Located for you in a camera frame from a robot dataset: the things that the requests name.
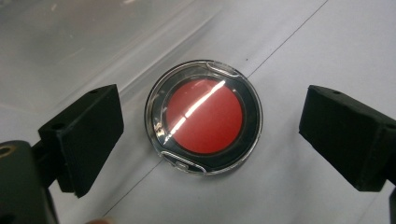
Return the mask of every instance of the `white surface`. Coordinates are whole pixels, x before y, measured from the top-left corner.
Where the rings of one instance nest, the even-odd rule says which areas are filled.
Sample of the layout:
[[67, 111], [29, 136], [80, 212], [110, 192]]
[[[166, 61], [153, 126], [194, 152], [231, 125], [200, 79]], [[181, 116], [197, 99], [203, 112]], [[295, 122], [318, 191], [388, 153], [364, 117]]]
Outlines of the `white surface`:
[[[111, 31], [102, 39], [103, 50], [117, 55], [111, 59], [92, 49], [57, 65], [52, 63], [57, 58], [48, 55], [58, 44], [57, 35], [47, 43], [34, 36], [40, 44], [23, 51], [22, 43], [34, 41], [11, 38], [18, 32], [36, 34], [27, 28], [50, 33], [69, 20], [74, 21], [67, 23], [71, 30], [90, 27], [80, 25], [87, 18], [73, 16], [101, 12], [106, 4], [92, 9], [70, 3], [73, 10], [51, 26], [44, 19], [24, 20], [26, 13], [0, 26], [0, 125], [7, 127], [2, 141], [20, 138], [33, 144], [40, 125], [84, 91], [119, 85], [125, 133], [92, 190], [77, 200], [51, 186], [62, 223], [84, 223], [104, 214], [118, 223], [389, 223], [384, 209], [393, 186], [387, 184], [381, 193], [357, 192], [298, 134], [298, 123], [310, 84], [342, 91], [396, 118], [394, 1], [129, 2], [127, 9], [118, 2], [123, 7], [105, 13], [103, 25], [110, 27], [96, 30]], [[41, 12], [37, 9], [44, 3], [35, 4], [27, 11]], [[45, 6], [51, 10], [53, 3]], [[112, 27], [125, 20], [123, 10], [129, 15], [134, 7], [145, 8], [139, 15], [151, 24], [142, 38], [134, 37], [133, 26]], [[62, 10], [61, 5], [55, 9]], [[163, 16], [156, 17], [157, 12]], [[15, 28], [21, 21], [26, 29]], [[73, 55], [72, 47], [98, 47], [91, 43], [93, 30], [79, 34], [87, 37], [55, 48], [55, 56]], [[131, 47], [118, 45], [114, 36]], [[31, 52], [41, 47], [47, 51]], [[26, 62], [20, 66], [19, 59]], [[262, 138], [247, 162], [228, 174], [183, 174], [161, 162], [146, 137], [143, 110], [151, 86], [173, 65], [194, 59], [235, 67], [249, 77], [262, 100]], [[72, 68], [80, 70], [69, 73]]]

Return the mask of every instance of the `red circle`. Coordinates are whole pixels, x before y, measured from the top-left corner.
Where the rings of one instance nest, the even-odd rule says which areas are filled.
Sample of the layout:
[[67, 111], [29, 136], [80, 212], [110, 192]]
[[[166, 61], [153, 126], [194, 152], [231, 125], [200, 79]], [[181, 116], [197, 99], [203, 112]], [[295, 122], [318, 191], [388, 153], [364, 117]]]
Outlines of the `red circle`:
[[230, 145], [242, 126], [242, 108], [225, 81], [196, 79], [171, 96], [165, 118], [168, 131], [189, 151], [208, 154]]

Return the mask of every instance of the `black rubber pad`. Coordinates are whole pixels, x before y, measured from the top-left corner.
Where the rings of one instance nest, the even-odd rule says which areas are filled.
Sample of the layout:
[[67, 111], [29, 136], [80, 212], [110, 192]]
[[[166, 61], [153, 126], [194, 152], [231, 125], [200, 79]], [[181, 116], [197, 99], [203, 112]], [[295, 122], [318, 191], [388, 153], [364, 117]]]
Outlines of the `black rubber pad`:
[[380, 191], [389, 178], [396, 121], [340, 91], [308, 88], [300, 134], [357, 190]]
[[90, 91], [38, 132], [45, 148], [62, 152], [62, 191], [85, 195], [123, 133], [116, 85]]

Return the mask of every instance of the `screw hole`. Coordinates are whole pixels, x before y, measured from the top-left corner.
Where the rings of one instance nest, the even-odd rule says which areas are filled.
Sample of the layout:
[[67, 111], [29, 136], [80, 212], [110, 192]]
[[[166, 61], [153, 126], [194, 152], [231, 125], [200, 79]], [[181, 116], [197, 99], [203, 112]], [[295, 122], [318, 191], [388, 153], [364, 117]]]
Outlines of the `screw hole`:
[[396, 125], [394, 124], [387, 124], [387, 127], [390, 129], [396, 129]]
[[15, 216], [12, 214], [5, 214], [0, 217], [1, 224], [11, 224], [15, 221]]
[[0, 157], [6, 156], [10, 152], [11, 152], [10, 147], [2, 147], [2, 148], [0, 148]]
[[57, 123], [57, 124], [52, 125], [51, 128], [54, 130], [61, 130], [63, 127], [64, 127], [63, 123]]

